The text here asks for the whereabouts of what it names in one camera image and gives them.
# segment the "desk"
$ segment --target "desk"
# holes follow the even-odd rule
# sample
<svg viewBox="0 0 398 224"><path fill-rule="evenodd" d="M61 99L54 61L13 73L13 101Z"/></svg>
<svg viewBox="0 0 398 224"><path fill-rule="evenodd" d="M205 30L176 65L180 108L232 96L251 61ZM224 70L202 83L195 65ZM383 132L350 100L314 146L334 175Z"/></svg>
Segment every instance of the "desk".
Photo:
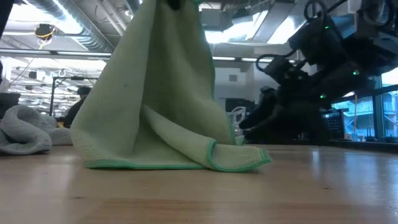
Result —
<svg viewBox="0 0 398 224"><path fill-rule="evenodd" d="M0 223L398 223L398 157L265 146L252 173L89 170L72 147L0 157Z"/></svg>

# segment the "ceiling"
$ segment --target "ceiling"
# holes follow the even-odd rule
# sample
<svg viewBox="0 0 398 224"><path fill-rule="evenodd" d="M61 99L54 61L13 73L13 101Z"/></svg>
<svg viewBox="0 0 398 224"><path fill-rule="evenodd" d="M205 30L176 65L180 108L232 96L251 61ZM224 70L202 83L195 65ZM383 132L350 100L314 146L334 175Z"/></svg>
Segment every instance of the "ceiling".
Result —
<svg viewBox="0 0 398 224"><path fill-rule="evenodd" d="M140 0L24 1L28 5L14 6L5 35L0 41L0 49L111 52L140 5ZM64 17L54 17L50 11L46 11L45 4L52 2L65 6L61 12L57 12L64 13ZM256 58L262 54L286 54L290 48L284 43L304 23L302 14L306 2L307 0L211 0L202 3L202 13L206 10L211 13L223 11L231 16L242 8L247 8L250 13L251 21L232 26L224 32L206 31L213 56ZM337 0L325 2L331 5ZM346 6L339 10L335 12L336 15L347 12ZM57 27L50 41L39 40L34 35L35 28L43 23ZM36 107L43 113L49 112L52 77L61 74L65 77L98 78L106 65L105 60L32 57L34 56L7 55L1 60L8 68L7 77L12 82L10 91L22 93L20 103ZM251 65L215 61L216 67L240 68L242 71ZM30 72L37 72L38 78L29 78ZM95 80L57 80L55 115L63 115L78 100L75 92L77 86L93 86L94 83Z"/></svg>

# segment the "towel fold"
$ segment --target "towel fold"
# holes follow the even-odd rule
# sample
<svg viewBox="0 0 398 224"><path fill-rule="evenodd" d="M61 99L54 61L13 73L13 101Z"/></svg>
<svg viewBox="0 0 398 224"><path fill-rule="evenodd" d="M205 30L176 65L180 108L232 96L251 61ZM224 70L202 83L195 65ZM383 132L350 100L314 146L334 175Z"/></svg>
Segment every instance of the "towel fold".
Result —
<svg viewBox="0 0 398 224"><path fill-rule="evenodd" d="M243 172L270 162L238 146L213 99L215 69L198 6L144 1L72 124L89 168Z"/></svg>
<svg viewBox="0 0 398 224"><path fill-rule="evenodd" d="M57 128L54 118L41 115L28 106L13 106L0 122L2 153L30 155L58 145L72 145L69 129Z"/></svg>

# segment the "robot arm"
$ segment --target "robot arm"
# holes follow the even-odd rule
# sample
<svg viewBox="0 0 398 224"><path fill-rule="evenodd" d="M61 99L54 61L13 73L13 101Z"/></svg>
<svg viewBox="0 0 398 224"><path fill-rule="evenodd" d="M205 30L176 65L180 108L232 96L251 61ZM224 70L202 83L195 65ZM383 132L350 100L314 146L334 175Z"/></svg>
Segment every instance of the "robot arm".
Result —
<svg viewBox="0 0 398 224"><path fill-rule="evenodd" d="M322 143L328 131L320 110L330 109L348 92L374 87L369 77L398 67L398 0L364 0L357 11L357 31L343 38L328 13L346 1L327 9L322 1L309 0L304 11L307 23L289 39L292 52L258 58L257 68L280 86L269 90L253 116L240 124L251 129L246 139L293 139L308 132ZM308 16L312 4L321 8L317 17ZM287 57L297 50L305 59L294 65ZM261 68L258 62L264 57L274 59ZM311 76L303 72L306 63L317 65L318 72Z"/></svg>

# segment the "gray cloth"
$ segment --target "gray cloth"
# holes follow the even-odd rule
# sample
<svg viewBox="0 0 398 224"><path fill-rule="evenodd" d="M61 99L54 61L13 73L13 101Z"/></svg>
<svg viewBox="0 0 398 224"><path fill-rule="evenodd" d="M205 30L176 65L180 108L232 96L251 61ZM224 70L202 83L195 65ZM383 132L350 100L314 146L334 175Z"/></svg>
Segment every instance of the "gray cloth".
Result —
<svg viewBox="0 0 398 224"><path fill-rule="evenodd" d="M69 129L57 128L54 118L41 115L28 106L13 106L0 122L2 153L29 155L49 151L58 145L72 145Z"/></svg>

